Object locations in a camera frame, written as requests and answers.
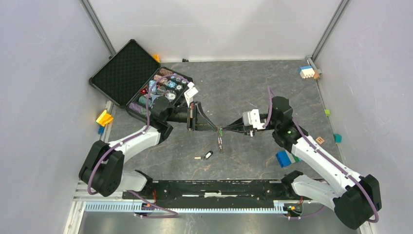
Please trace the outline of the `keyring with bunch of keys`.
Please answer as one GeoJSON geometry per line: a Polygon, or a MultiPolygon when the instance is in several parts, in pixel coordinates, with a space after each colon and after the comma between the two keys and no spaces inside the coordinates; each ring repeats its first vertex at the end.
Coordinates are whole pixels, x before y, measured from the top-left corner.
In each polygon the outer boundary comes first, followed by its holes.
{"type": "Polygon", "coordinates": [[[223,149],[223,140],[222,140],[222,136],[219,134],[219,130],[220,130],[221,128],[219,128],[218,129],[218,131],[217,131],[217,136],[218,136],[218,150],[219,150],[219,153],[223,153],[224,152],[224,149],[223,149]]]}

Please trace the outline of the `key with black tag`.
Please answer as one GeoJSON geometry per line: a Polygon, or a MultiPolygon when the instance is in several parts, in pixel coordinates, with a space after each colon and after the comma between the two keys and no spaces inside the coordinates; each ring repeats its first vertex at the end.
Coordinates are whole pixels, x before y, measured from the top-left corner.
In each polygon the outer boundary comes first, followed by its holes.
{"type": "Polygon", "coordinates": [[[204,155],[202,155],[202,156],[196,156],[196,157],[194,157],[194,159],[197,159],[197,160],[208,160],[212,155],[213,155],[213,151],[208,151],[206,154],[204,154],[204,155]]]}

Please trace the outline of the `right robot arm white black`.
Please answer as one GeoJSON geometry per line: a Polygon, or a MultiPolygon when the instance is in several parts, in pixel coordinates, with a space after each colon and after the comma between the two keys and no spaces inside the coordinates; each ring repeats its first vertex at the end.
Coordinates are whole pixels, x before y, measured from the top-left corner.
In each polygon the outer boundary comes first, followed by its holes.
{"type": "Polygon", "coordinates": [[[268,114],[258,109],[243,113],[242,118],[223,127],[253,136],[272,131],[274,141],[293,156],[307,163],[325,182],[293,171],[282,179],[281,192],[288,199],[307,197],[333,210],[348,228],[356,230],[365,222],[377,223],[382,208],[379,181],[372,175],[362,176],[342,164],[313,139],[293,118],[289,99],[273,97],[268,114]]]}

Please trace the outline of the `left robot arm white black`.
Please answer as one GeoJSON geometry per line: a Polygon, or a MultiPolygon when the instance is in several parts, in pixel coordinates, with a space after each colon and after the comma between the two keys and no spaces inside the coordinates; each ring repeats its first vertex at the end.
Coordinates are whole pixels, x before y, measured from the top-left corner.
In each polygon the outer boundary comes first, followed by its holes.
{"type": "Polygon", "coordinates": [[[190,131],[217,131],[217,126],[206,116],[201,103],[174,107],[164,122],[150,121],[140,130],[116,141],[96,141],[79,171],[79,179],[87,185],[90,195],[108,197],[118,190],[134,191],[140,198],[152,195],[152,179],[135,170],[124,171],[124,164],[140,152],[164,142],[171,134],[170,122],[186,123],[190,131]]]}

